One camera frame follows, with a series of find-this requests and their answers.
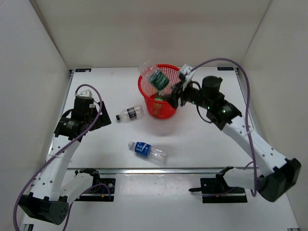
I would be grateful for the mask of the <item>green plastic bottle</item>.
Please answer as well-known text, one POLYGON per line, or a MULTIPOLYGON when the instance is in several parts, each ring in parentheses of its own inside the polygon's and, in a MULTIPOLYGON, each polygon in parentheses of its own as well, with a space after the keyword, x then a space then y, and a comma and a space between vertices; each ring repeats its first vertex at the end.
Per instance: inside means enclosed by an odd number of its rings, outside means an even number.
POLYGON ((156 100, 156 101, 160 101, 160 102, 162 102, 164 99, 163 99, 163 96, 159 93, 159 92, 157 92, 155 95, 154 95, 154 99, 156 100))

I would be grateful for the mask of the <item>clear bottle green label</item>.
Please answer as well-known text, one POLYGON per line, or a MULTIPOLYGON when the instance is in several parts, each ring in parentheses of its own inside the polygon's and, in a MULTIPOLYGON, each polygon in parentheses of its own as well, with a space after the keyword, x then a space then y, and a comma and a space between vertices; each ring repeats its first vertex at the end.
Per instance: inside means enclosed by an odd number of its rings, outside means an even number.
POLYGON ((157 65, 146 61, 138 67, 138 70, 142 78, 154 86, 162 96, 172 93, 174 84, 157 65))

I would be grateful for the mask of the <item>small bottle black label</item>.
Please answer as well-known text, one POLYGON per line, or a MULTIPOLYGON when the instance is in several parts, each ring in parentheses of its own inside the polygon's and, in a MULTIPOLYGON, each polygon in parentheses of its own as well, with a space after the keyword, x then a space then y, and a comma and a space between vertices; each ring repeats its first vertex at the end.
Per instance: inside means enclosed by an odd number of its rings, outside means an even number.
POLYGON ((128 123, 144 116, 144 110, 141 105, 136 105, 128 109, 124 109, 120 114, 116 115, 117 122, 128 123))

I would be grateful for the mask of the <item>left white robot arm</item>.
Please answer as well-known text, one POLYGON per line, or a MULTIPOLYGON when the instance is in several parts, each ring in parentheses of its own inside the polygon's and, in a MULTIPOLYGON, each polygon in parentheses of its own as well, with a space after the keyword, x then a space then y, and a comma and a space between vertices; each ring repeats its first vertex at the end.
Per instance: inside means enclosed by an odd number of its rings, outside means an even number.
POLYGON ((62 115, 56 126, 46 163, 30 180, 33 187, 28 194, 18 196, 18 207, 30 218, 62 224, 75 199, 86 190, 95 193, 101 187, 99 173, 93 168, 82 169, 76 178, 62 185, 72 156, 86 133, 110 124, 103 101, 97 108, 92 97, 76 96, 74 107, 62 115))

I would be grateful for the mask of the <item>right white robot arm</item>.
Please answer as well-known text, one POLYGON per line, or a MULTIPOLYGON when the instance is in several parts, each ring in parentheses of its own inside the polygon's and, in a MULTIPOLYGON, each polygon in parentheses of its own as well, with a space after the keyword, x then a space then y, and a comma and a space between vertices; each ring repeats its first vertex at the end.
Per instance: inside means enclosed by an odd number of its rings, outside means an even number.
POLYGON ((190 102, 206 109, 210 122, 252 158, 252 172, 228 166, 217 173, 219 191, 227 193, 231 188, 240 187, 275 202, 296 184, 301 163, 296 158, 287 159, 251 128, 247 118, 219 91, 221 83, 222 78, 207 76, 194 88, 194 82, 181 74, 179 83, 172 87, 171 94, 165 99, 174 108, 190 102))

